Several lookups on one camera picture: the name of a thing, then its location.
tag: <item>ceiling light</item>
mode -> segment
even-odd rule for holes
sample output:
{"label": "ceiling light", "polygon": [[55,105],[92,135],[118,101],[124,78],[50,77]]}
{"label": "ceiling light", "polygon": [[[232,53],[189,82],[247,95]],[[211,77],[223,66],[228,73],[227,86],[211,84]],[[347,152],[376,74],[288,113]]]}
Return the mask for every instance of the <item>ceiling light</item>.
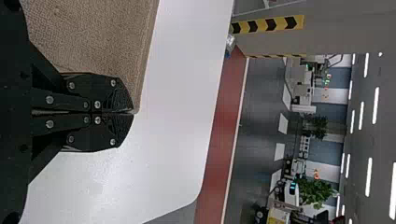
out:
{"label": "ceiling light", "polygon": [[389,216],[393,220],[396,218],[396,162],[393,163],[392,187],[390,192]]}
{"label": "ceiling light", "polygon": [[341,159],[341,174],[344,172],[344,159],[346,158],[346,154],[343,153],[343,157]]}
{"label": "ceiling light", "polygon": [[379,87],[375,88],[373,124],[376,124],[376,115],[377,115],[377,110],[378,110],[378,97],[379,97]]}
{"label": "ceiling light", "polygon": [[361,127],[363,126],[363,115],[364,115],[364,102],[361,102],[361,113],[359,116],[359,130],[361,130]]}
{"label": "ceiling light", "polygon": [[353,81],[350,80],[350,82],[349,82],[349,96],[348,96],[349,100],[352,99],[352,87],[353,87]]}
{"label": "ceiling light", "polygon": [[367,77],[367,73],[369,71],[369,58],[370,58],[370,54],[366,53],[366,60],[364,62],[364,77]]}
{"label": "ceiling light", "polygon": [[347,154],[347,159],[346,159],[346,179],[349,177],[349,164],[350,164],[350,154]]}
{"label": "ceiling light", "polygon": [[350,119],[350,133],[353,133],[354,125],[355,125],[355,110],[352,110],[352,118]]}
{"label": "ceiling light", "polygon": [[370,196],[372,168],[373,168],[373,158],[369,158],[369,161],[367,164],[366,197]]}
{"label": "ceiling light", "polygon": [[340,196],[337,199],[337,210],[335,210],[335,216],[338,217],[340,211]]}

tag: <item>hazard stripe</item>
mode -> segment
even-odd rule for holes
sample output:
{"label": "hazard stripe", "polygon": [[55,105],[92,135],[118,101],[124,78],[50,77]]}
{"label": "hazard stripe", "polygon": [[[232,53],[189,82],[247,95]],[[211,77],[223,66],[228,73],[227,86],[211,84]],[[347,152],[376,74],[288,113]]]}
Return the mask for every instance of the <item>hazard stripe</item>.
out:
{"label": "hazard stripe", "polygon": [[296,15],[253,21],[236,21],[231,23],[230,31],[233,35],[241,35],[283,30],[302,30],[304,29],[304,18],[304,15]]}
{"label": "hazard stripe", "polygon": [[245,56],[247,58],[305,58],[306,54],[258,54]]}

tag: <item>screw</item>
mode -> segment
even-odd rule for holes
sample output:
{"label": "screw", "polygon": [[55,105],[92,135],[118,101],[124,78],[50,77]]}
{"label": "screw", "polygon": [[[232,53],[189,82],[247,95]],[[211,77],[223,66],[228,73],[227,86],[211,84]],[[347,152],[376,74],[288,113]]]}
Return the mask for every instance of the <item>screw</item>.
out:
{"label": "screw", "polygon": [[102,122],[102,119],[100,117],[95,118],[95,124],[100,124]]}
{"label": "screw", "polygon": [[52,105],[53,104],[53,97],[52,96],[47,96],[46,97],[46,102],[47,102],[47,104]]}
{"label": "screw", "polygon": [[67,138],[67,141],[69,142],[69,143],[74,143],[74,136],[73,135],[70,135],[68,138]]}
{"label": "screw", "polygon": [[74,84],[74,82],[69,82],[69,89],[73,90],[76,88],[76,84]]}
{"label": "screw", "polygon": [[95,101],[95,108],[99,109],[101,106],[101,103],[99,101]]}
{"label": "screw", "polygon": [[85,117],[84,118],[84,123],[89,123],[90,122],[90,117]]}
{"label": "screw", "polygon": [[54,123],[53,123],[53,120],[47,120],[47,122],[46,122],[46,127],[48,128],[48,129],[51,129],[51,128],[53,128],[53,126],[54,126]]}
{"label": "screw", "polygon": [[114,147],[116,145],[116,139],[110,139],[110,145]]}

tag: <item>green plant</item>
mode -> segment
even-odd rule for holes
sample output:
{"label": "green plant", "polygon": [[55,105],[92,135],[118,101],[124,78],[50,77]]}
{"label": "green plant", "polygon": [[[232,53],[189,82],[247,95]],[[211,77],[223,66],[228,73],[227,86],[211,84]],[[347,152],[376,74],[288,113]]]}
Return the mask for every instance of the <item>green plant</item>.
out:
{"label": "green plant", "polygon": [[305,115],[308,125],[304,128],[304,136],[315,136],[320,141],[326,136],[328,119],[324,116]]}
{"label": "green plant", "polygon": [[306,178],[301,178],[297,179],[296,182],[300,190],[302,205],[313,204],[314,208],[319,210],[322,208],[323,203],[334,194],[332,185],[321,180],[310,181]]}

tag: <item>desk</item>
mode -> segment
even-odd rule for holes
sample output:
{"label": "desk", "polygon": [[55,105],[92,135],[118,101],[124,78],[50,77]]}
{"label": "desk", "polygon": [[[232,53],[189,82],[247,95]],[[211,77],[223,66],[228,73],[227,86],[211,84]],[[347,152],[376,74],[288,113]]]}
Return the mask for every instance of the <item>desk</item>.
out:
{"label": "desk", "polygon": [[200,192],[233,0],[161,1],[141,110],[122,147],[60,153],[21,223],[144,223]]}

